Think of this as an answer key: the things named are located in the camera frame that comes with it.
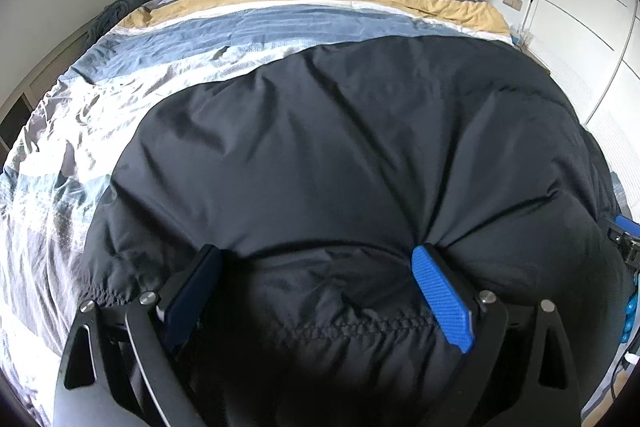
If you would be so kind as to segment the dark teal blanket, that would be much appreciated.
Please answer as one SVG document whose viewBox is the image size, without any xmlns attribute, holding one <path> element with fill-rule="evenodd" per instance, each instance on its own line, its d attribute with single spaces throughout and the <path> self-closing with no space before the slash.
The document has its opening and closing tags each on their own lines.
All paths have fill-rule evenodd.
<svg viewBox="0 0 640 427">
<path fill-rule="evenodd" d="M 99 38 L 107 34 L 125 16 L 149 1 L 150 0 L 116 0 L 107 5 L 89 25 L 85 40 L 85 50 L 88 50 L 96 44 Z"/>
</svg>

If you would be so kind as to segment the black puffer jacket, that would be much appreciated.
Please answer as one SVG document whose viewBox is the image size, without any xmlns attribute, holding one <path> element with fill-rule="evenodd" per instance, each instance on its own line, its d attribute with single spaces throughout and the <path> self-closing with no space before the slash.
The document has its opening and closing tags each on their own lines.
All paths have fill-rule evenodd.
<svg viewBox="0 0 640 427">
<path fill-rule="evenodd" d="M 508 303 L 552 300 L 590 399 L 632 274 L 608 164 L 535 62 L 473 38 L 316 46 L 165 98 L 89 228 L 81 295 L 129 303 L 231 251 L 183 375 L 206 421 L 415 426 L 462 359 L 416 285 L 432 244 Z"/>
</svg>

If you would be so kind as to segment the low wooden shelf unit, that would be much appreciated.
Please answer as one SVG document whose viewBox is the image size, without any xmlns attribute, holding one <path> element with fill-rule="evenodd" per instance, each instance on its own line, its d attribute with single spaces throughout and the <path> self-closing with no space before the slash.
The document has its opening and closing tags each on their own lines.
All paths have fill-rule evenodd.
<svg viewBox="0 0 640 427">
<path fill-rule="evenodd" d="M 89 29 L 96 16 L 90 18 L 61 41 L 32 68 L 1 104 L 1 160 L 5 161 L 29 115 L 56 83 L 58 77 L 86 50 Z"/>
</svg>

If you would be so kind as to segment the striped duvet cover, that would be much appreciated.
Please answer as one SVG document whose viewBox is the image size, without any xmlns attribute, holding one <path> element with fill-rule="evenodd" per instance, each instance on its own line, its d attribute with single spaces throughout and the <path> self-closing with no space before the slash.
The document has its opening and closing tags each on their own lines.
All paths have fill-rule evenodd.
<svg viewBox="0 0 640 427">
<path fill-rule="evenodd" d="M 81 258 L 96 207 L 122 152 L 158 103 L 226 82 L 316 46 L 386 37 L 473 38 L 520 51 L 486 0 L 156 0 L 128 14 L 56 80 L 1 169 L 1 384 L 24 425 L 55 426 L 58 370 L 81 295 Z M 183 375 L 202 313 L 172 367 Z M 614 358 L 580 423 L 613 392 L 638 341 L 634 283 Z"/>
</svg>

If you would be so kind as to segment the white wardrobe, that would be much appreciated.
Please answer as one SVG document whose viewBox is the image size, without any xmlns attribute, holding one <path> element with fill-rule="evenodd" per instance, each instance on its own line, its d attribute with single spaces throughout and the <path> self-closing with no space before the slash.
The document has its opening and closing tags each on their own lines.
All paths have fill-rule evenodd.
<svg viewBox="0 0 640 427">
<path fill-rule="evenodd" d="M 600 143 L 626 191 L 639 186 L 638 0 L 533 0 L 525 44 Z"/>
</svg>

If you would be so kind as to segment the right wall socket plate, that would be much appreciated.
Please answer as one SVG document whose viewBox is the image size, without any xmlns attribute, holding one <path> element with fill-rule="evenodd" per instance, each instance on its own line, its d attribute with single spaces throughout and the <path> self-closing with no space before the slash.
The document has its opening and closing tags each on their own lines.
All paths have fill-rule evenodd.
<svg viewBox="0 0 640 427">
<path fill-rule="evenodd" d="M 521 11 L 523 6 L 522 0 L 502 0 L 502 2 L 511 9 L 515 11 Z"/>
</svg>

